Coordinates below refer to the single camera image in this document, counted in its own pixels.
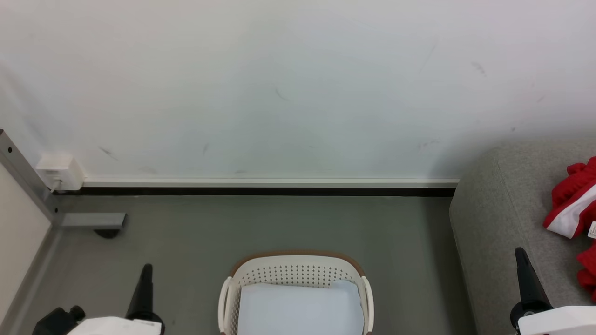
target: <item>laundry basket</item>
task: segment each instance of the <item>laundry basket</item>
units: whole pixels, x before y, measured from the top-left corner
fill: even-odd
[[[219,294],[219,331],[222,335],[237,335],[242,286],[264,283],[330,288],[335,280],[356,284],[364,314],[362,334],[372,334],[373,291],[360,265],[346,255],[311,250],[261,253],[239,261]]]

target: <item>brown basket rim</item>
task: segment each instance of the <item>brown basket rim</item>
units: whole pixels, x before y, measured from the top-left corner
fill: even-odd
[[[348,255],[339,253],[339,252],[329,252],[329,251],[322,251],[322,250],[308,250],[308,249],[296,249],[296,250],[282,250],[282,251],[274,251],[274,252],[262,252],[262,253],[255,253],[250,256],[246,256],[242,258],[240,261],[234,265],[232,271],[230,271],[230,277],[233,277],[236,274],[236,271],[246,262],[255,258],[263,258],[263,257],[272,257],[272,256],[326,256],[326,257],[333,257],[343,259],[346,262],[350,263],[358,272],[360,277],[364,277],[364,270],[358,264],[354,258],[351,258]]]

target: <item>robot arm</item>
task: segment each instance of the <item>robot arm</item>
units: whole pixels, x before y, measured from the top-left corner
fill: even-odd
[[[553,309],[526,251],[516,248],[520,302],[511,310],[511,324],[519,335],[594,335],[596,306]]]
[[[85,318],[81,307],[61,308],[39,320],[33,335],[164,335],[166,327],[153,312],[153,266],[145,264],[132,295],[126,318]]]

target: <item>white pillow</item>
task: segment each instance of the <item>white pillow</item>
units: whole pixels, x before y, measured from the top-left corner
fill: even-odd
[[[238,335],[362,335],[358,287],[345,280],[331,286],[244,286]]]

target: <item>wall outlet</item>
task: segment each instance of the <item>wall outlet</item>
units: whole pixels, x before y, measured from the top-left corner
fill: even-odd
[[[45,185],[56,190],[78,190],[85,180],[83,170],[70,154],[43,154],[35,169]]]

